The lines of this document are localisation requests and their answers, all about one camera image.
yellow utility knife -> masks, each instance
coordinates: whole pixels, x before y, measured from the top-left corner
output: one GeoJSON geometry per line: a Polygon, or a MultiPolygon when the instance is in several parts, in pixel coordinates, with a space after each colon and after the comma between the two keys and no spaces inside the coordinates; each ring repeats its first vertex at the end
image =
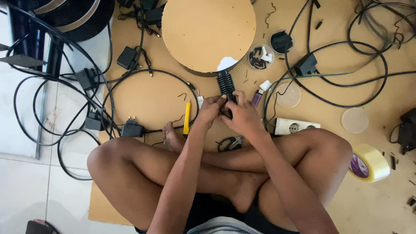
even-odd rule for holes
{"type": "Polygon", "coordinates": [[[191,100],[186,104],[185,123],[183,124],[183,137],[188,138],[189,134],[189,116],[191,114],[191,100]]]}

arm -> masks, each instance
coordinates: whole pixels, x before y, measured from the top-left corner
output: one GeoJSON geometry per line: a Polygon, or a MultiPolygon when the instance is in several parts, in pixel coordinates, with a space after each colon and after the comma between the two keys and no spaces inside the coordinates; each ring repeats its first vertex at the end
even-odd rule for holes
{"type": "Polygon", "coordinates": [[[205,136],[225,97],[205,99],[181,154],[166,179],[148,234],[182,234],[196,192],[205,136]]]}
{"type": "Polygon", "coordinates": [[[245,136],[265,163],[279,199],[300,233],[338,233],[331,217],[316,195],[296,170],[282,157],[268,132],[265,131],[255,108],[242,91],[233,93],[238,105],[227,102],[233,119],[221,119],[234,131],[245,136]]]}

packing tape roll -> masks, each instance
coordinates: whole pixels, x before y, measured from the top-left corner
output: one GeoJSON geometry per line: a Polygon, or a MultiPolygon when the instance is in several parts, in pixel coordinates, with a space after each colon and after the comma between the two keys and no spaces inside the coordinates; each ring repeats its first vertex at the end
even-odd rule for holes
{"type": "Polygon", "coordinates": [[[354,154],[349,170],[358,179],[373,183],[390,174],[387,160],[371,145],[359,144],[354,146],[352,151],[354,154]]]}

electrical socket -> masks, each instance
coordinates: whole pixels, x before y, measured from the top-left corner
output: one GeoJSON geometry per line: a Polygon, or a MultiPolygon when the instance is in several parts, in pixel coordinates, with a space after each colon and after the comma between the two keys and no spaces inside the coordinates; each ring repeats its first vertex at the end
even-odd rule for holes
{"type": "Polygon", "coordinates": [[[275,124],[275,135],[289,135],[307,128],[321,128],[317,123],[282,118],[276,118],[275,124]]]}

crossed legs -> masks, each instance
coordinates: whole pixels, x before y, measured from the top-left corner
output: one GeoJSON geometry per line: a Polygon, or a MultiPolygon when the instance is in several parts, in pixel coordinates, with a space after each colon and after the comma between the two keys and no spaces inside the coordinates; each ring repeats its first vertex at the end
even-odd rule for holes
{"type": "MultiPolygon", "coordinates": [[[[121,215],[142,230],[150,226],[163,185],[183,146],[171,123],[164,133],[170,150],[132,138],[116,138],[97,147],[88,158],[88,169],[97,186],[121,215]]],[[[327,205],[348,170],[352,156],[349,143],[323,129],[302,130],[274,142],[327,205]]],[[[227,197],[244,213],[260,188],[263,215],[276,226],[296,230],[254,148],[204,153],[202,161],[197,192],[227,197]]]]}

